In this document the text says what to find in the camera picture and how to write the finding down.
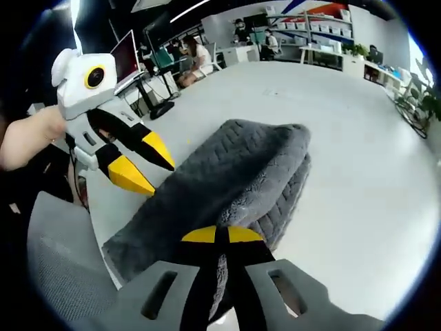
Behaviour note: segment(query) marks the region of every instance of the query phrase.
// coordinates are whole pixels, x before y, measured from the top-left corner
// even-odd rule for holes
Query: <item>office chair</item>
[[[207,48],[210,56],[212,57],[212,62],[207,63],[204,66],[201,66],[201,69],[204,68],[205,66],[214,66],[218,71],[221,71],[222,68],[218,65],[217,58],[216,58],[216,43],[209,43],[208,45],[205,45],[205,48]]]
[[[283,55],[282,38],[277,38],[276,40],[277,40],[278,52],[276,53],[275,57],[281,57]]]
[[[39,293],[67,322],[116,302],[89,213],[40,192],[28,228],[28,269]]]

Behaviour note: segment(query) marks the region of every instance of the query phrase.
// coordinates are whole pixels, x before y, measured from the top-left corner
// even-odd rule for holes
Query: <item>human arm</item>
[[[277,50],[278,49],[278,43],[277,43],[277,39],[275,38],[275,36],[270,36],[270,38],[268,38],[269,41],[269,45],[268,48],[270,50]]]
[[[0,168],[15,170],[28,162],[65,132],[65,120],[58,106],[47,107],[26,119],[3,126]]]
[[[202,46],[196,48],[196,58],[194,60],[194,65],[192,66],[192,71],[198,70],[202,63],[205,62],[205,54]]]

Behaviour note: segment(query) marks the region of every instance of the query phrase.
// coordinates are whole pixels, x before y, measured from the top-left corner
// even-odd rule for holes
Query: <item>potted plant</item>
[[[409,95],[398,97],[395,103],[400,114],[412,128],[421,137],[427,138],[432,119],[441,121],[441,94],[421,82],[416,74],[411,75],[414,88],[410,89]]]
[[[424,131],[427,132],[433,117],[441,121],[441,99],[437,91],[430,86],[422,94],[416,89],[412,89],[411,93],[414,98],[419,100],[417,109],[426,115],[425,117],[420,117],[420,123]]]
[[[354,45],[351,52],[353,56],[360,57],[361,59],[365,59],[365,57],[367,57],[369,54],[367,48],[365,48],[361,43]]]

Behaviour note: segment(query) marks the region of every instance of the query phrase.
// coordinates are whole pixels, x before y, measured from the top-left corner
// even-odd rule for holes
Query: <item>woman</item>
[[[189,72],[186,72],[178,79],[184,88],[189,87],[198,79],[205,77],[206,74],[213,72],[212,56],[207,48],[199,44],[192,36],[183,38],[183,45],[188,49],[188,54],[193,58],[194,65]]]
[[[262,46],[262,51],[260,52],[261,61],[272,60],[278,52],[278,43],[275,36],[273,36],[273,32],[270,29],[266,29],[265,36],[265,45]]]

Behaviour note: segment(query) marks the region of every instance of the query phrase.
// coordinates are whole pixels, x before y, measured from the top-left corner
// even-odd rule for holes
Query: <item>gray towel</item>
[[[309,140],[298,124],[225,122],[104,244],[111,268],[130,281],[154,262],[169,261],[188,232],[210,225],[251,228],[275,250],[309,173]],[[221,259],[212,314],[226,278]]]

